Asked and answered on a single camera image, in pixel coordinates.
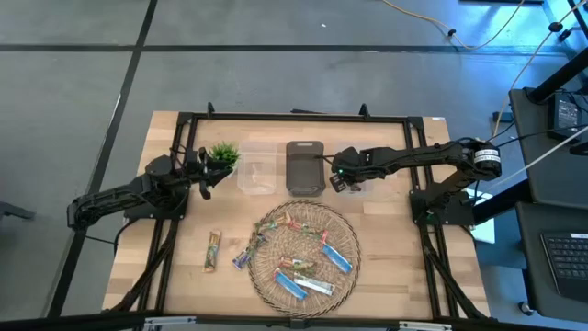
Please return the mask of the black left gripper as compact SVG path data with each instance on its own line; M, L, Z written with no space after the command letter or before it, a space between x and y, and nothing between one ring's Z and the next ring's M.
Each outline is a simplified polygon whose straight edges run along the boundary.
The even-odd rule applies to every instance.
M231 167L221 169L221 162L208 154L204 147L197 151L186 150L184 166L188 177L193 182L199 181L199 192L204 200L211 199L207 183L218 184L233 172Z

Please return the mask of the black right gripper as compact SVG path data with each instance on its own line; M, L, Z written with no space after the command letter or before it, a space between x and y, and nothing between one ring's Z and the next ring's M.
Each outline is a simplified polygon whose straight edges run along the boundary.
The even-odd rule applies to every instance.
M337 152L331 161L329 181L336 193L346 190L349 184L350 191L363 191L361 182L373 179L375 173L366 165L365 158L355 147L347 147Z

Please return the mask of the red and green granola bar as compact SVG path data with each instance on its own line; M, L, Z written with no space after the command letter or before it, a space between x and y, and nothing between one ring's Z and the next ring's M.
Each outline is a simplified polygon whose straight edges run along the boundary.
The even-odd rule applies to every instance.
M299 274L311 276L315 273L316 263L291 257L281 257L278 266L298 272Z
M326 244L326 238L328 231L325 229L319 229L308 225L307 223L301 223L297 221L289 212L285 211L284 215L287 219L287 225L290 229L307 234L315 239L318 239L322 245Z

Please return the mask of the tan and green granola bar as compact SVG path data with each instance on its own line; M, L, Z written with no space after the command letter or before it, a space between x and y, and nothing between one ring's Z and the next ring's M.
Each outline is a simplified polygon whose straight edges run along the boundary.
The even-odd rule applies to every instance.
M220 241L221 241L221 231L219 231L219 230L211 231L209 234L209 242L208 242L207 252L206 252L205 261L204 261L204 265L203 265L203 271L206 273L213 272L216 269Z

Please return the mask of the white and blue granola bar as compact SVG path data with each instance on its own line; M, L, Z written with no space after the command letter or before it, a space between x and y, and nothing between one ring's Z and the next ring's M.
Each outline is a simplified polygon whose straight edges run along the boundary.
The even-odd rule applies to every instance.
M294 282L300 286L312 289L328 296L331 296L334 292L333 284L321 280L315 280L299 273L294 274Z

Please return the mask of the green plant in white pot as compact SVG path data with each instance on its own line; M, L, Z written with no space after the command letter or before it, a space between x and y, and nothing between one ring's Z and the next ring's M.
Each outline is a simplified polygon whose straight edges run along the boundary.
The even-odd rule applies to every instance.
M234 168L240 158L240 153L235 143L217 143L212 146L211 154L215 160L227 163L230 168Z

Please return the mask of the dark smoked plastic container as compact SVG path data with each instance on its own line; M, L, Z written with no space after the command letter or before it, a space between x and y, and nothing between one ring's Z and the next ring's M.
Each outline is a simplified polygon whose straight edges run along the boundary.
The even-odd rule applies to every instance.
M291 141L286 146L286 188L292 197L318 197L325 189L319 141Z

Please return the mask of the round woven straw mat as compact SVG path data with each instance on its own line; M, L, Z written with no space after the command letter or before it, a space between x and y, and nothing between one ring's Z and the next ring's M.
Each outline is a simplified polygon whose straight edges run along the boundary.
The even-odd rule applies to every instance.
M346 258L353 269L341 271L322 252L322 244L307 234L290 229L287 225L265 231L266 242L246 264L250 280L258 296L272 309L290 317L316 317L328 314L341 306L353 293L361 267L360 244L351 223L335 209L313 200L292 200L269 211L260 222L286 221L287 211L297 221L328 231L326 244ZM334 285L331 296L300 286L307 297L299 301L273 279L281 257L315 262L315 273L309 278ZM280 268L294 281L294 272Z

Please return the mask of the black side desk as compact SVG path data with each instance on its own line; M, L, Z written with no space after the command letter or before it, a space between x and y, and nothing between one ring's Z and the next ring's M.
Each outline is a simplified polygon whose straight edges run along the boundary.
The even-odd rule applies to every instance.
M588 210L588 156L571 154L564 145L540 159L558 145L545 133L548 106L531 102L523 89L511 90L509 97L533 201Z
M543 233L588 233L588 211L518 202L515 211L526 257L524 271L530 307L545 317L588 323L588 303L556 290L541 241Z

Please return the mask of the grey chair base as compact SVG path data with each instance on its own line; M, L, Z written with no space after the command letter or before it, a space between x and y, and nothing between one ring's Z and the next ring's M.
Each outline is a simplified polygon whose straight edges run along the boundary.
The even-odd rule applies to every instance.
M33 211L28 211L13 204L0 201L0 221L5 216L15 216L20 219L31 220L35 217L35 215L36 213Z

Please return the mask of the black power adapter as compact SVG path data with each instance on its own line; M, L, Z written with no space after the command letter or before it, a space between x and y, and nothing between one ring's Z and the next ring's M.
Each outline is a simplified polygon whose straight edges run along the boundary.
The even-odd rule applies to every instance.
M575 95L569 92L556 93L548 100L547 136L557 141L564 141L576 132L582 124L584 108Z

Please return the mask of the black keyboard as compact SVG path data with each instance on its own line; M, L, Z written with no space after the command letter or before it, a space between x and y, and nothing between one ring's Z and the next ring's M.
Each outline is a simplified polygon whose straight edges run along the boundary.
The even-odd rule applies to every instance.
M543 233L541 241L559 295L588 303L588 233Z

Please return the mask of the black desk leg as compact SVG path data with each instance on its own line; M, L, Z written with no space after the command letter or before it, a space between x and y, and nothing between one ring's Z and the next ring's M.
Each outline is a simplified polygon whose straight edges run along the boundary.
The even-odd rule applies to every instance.
M533 89L528 98L531 102L539 103L548 99L558 89L567 84L572 78L588 68L588 47L579 52L573 59L564 64L556 73L550 76L537 88Z

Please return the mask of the black aluminium table frame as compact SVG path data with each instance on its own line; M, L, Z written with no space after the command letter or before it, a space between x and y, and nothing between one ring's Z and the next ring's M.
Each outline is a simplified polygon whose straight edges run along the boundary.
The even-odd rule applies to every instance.
M367 146L401 148L406 143L446 143L447 123L442 118L335 116L320 114L215 113L200 116L195 143L222 141L276 143L316 140L328 153L352 142ZM316 317L282 314L262 301L246 271L232 265L255 222L288 200L286 180L277 179L271 195L249 196L235 178L222 181L211 199L190 198L180 221L164 296L166 315L190 315L201 323L311 326L383 327L396 320L431 321L419 230L413 221L409 191L423 188L430 179L443 180L447 165L430 170L402 170L374 182L365 198L348 198L326 189L321 202L339 211L356 232L361 267L353 293L337 309ZM204 272L209 234L221 231L216 269Z

